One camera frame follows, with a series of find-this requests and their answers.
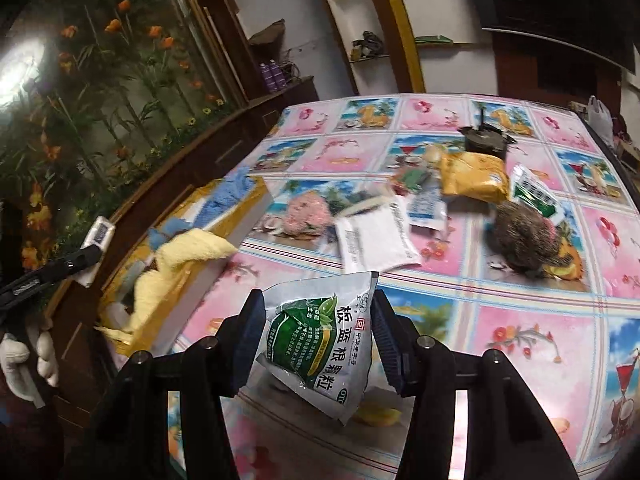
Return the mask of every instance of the blue cloth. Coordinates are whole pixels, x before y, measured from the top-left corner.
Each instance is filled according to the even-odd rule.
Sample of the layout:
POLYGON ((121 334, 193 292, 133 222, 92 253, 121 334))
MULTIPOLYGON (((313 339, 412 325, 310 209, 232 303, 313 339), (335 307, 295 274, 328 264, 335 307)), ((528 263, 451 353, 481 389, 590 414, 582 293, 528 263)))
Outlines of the blue cloth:
POLYGON ((222 213, 242 202, 255 187, 255 182, 247 176, 249 168, 238 168, 229 173, 211 192, 207 201, 193 221, 193 227, 202 229, 222 213))
POLYGON ((190 223, 182 218, 172 216, 166 221, 166 224, 164 224, 160 230, 155 228, 149 229, 149 247, 151 247, 153 252, 156 252, 160 246, 167 243, 180 231, 188 231, 192 227, 193 226, 190 223))

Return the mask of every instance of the brown furry object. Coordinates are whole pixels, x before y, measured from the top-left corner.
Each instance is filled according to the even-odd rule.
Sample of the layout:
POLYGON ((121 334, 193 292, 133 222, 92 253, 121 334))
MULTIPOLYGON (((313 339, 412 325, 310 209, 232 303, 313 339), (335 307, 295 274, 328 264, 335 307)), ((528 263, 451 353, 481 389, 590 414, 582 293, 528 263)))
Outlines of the brown furry object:
POLYGON ((538 211, 524 204, 502 202, 494 224, 497 249, 516 272, 540 270, 542 265, 565 267, 570 256, 558 257, 561 239, 538 211))

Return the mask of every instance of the table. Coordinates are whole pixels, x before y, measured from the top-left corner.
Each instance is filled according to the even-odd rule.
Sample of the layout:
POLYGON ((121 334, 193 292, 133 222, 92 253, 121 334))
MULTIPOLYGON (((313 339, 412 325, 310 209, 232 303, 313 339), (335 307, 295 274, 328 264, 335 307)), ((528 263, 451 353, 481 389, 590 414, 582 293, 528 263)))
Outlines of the table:
MULTIPOLYGON (((612 164, 579 118, 560 108, 476 95, 405 94, 287 108, 243 162, 274 202, 204 297, 174 351, 215 333, 252 288, 341 273, 335 235, 278 234, 290 204, 322 196, 332 214, 359 202, 430 144, 463 145, 457 129, 489 123, 516 137, 508 171, 521 163, 562 201, 567 269, 532 280, 485 242, 482 207, 450 206, 446 240, 413 228, 421 264, 386 272, 379 286, 398 314, 451 349, 503 350, 552 419, 582 478, 604 467, 636 424, 640 383, 640 216, 612 164)), ((391 479, 412 400, 386 384, 376 349, 364 400, 368 424, 329 420, 254 365, 235 399, 223 399, 240 478, 391 479)), ((178 394, 170 395, 170 451, 184 466, 178 394)), ((466 397, 458 395, 450 478, 461 479, 466 397)))

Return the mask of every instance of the pink sponge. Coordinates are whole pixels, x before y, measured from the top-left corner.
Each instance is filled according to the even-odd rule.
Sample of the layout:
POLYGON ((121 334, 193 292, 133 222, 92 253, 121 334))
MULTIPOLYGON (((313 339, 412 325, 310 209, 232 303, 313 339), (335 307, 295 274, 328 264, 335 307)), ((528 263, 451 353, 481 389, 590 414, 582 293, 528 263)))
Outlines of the pink sponge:
POLYGON ((289 201, 284 217, 284 232, 292 236, 319 236, 332 221, 326 200, 315 191, 307 191, 289 201))

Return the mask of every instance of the purple bottle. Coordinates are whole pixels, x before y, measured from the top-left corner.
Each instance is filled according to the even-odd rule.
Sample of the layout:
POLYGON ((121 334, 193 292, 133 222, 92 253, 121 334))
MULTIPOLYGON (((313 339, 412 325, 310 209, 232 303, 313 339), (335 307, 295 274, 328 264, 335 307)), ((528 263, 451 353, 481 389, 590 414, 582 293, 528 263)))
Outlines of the purple bottle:
POLYGON ((287 80, 284 79, 284 74, 282 73, 282 69, 280 65, 275 62, 274 59, 269 63, 269 70, 271 70, 271 75, 276 80, 276 85, 280 90, 283 90, 287 87, 287 80))
POLYGON ((264 63, 260 63, 260 72, 262 73, 262 78, 264 79, 264 82, 266 83, 267 88, 269 89, 269 92, 271 93, 277 92, 278 85, 276 85, 276 81, 273 78, 273 75, 271 75, 271 70, 269 70, 269 67, 266 66, 264 63))

